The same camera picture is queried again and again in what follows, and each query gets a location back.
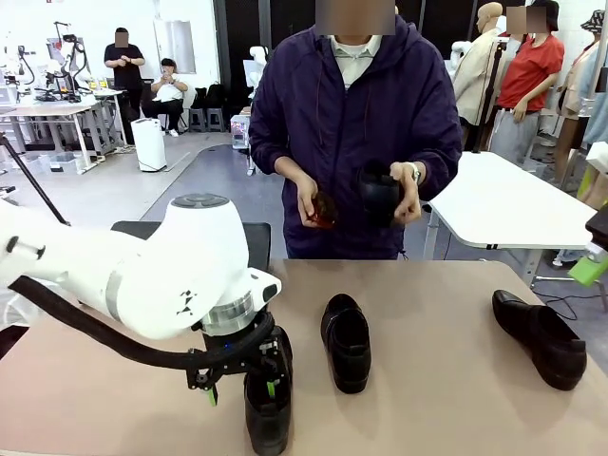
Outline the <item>person's left hand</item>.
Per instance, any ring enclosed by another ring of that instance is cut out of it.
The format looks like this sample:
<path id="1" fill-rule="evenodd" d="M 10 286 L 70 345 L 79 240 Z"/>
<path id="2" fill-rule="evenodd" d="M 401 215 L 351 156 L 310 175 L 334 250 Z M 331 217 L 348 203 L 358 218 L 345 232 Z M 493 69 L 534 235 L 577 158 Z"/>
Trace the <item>person's left hand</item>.
<path id="1" fill-rule="evenodd" d="M 394 162 L 390 166 L 390 175 L 404 190 L 404 197 L 395 209 L 394 219 L 402 225 L 407 225 L 421 217 L 418 189 L 426 177 L 426 167 L 419 161 Z"/>

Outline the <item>person's right hand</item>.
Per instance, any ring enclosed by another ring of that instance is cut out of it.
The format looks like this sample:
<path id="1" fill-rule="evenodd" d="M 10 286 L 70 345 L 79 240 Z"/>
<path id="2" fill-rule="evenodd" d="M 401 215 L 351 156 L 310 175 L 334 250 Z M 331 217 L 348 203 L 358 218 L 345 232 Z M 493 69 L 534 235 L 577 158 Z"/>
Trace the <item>person's right hand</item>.
<path id="1" fill-rule="evenodd" d="M 319 228 L 315 219 L 314 199 L 318 193 L 313 179 L 304 174 L 295 181 L 297 189 L 297 205 L 302 225 L 308 228 Z"/>

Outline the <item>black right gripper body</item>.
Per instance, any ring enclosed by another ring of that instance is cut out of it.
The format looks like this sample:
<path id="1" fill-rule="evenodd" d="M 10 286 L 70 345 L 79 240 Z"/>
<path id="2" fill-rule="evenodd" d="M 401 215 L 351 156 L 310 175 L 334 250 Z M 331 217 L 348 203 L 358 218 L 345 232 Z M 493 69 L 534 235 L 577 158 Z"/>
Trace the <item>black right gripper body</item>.
<path id="1" fill-rule="evenodd" d="M 607 258 L 608 207 L 604 205 L 586 223 L 585 229 L 592 235 L 586 250 L 591 259 Z"/>

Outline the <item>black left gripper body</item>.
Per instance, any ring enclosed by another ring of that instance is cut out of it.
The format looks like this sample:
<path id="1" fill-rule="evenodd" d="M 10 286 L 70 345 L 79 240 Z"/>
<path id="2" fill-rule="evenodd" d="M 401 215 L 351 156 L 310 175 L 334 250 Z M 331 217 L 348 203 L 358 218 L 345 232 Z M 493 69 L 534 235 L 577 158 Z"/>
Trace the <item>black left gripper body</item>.
<path id="1" fill-rule="evenodd" d="M 189 381 L 218 381 L 240 373 L 260 374 L 266 381 L 293 375 L 293 352 L 286 332 L 272 318 L 256 318 L 245 329 L 224 336 L 203 336 L 205 349 L 221 359 L 210 367 L 190 368 Z"/>

